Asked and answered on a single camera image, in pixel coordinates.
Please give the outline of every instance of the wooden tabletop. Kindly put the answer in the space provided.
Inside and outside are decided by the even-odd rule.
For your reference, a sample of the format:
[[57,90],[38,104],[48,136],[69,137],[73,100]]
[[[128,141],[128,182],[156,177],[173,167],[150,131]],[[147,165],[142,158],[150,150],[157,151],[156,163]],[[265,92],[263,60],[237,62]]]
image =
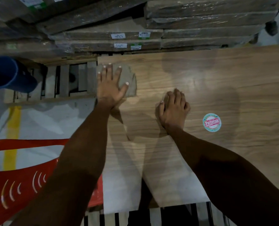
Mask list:
[[[155,107],[175,87],[192,108],[185,131],[243,156],[279,188],[279,45],[98,58],[109,62],[130,65],[137,96],[109,119],[106,213],[138,209],[142,177],[160,207],[208,200],[156,121]],[[219,131],[204,128],[208,113],[220,117]]]

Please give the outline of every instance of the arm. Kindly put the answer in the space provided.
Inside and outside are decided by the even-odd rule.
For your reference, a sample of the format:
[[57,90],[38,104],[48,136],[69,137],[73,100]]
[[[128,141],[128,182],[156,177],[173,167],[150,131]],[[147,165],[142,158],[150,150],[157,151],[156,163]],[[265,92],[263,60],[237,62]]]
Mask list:
[[182,92],[168,92],[159,119],[211,202],[238,226],[279,225],[279,190],[251,163],[183,131],[190,111]]
[[110,110],[124,97],[112,65],[98,73],[98,103],[64,146],[54,173],[38,196],[11,224],[19,226],[79,226],[106,158],[107,121]]

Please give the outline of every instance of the blue bucket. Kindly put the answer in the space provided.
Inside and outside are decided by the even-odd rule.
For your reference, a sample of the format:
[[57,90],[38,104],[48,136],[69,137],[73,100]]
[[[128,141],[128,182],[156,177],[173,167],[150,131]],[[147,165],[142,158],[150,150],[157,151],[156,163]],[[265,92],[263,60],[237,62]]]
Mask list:
[[0,56],[0,89],[29,93],[37,85],[37,80],[21,62],[9,56]]

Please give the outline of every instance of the patelsa sticker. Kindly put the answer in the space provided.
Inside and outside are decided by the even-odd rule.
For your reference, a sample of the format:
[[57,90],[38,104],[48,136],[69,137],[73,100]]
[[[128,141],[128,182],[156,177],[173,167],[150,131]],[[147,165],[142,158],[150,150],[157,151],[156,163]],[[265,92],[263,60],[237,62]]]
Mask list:
[[203,126],[209,132],[217,132],[221,128],[221,120],[214,113],[206,114],[203,118]]

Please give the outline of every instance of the yellow tape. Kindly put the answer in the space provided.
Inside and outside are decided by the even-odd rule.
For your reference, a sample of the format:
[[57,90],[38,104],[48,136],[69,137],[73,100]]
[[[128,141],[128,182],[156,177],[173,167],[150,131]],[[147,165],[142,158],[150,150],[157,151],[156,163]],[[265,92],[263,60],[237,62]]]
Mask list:
[[[7,123],[7,139],[18,139],[21,120],[21,106],[9,108],[9,121]],[[11,171],[16,169],[17,149],[5,151],[3,169]]]

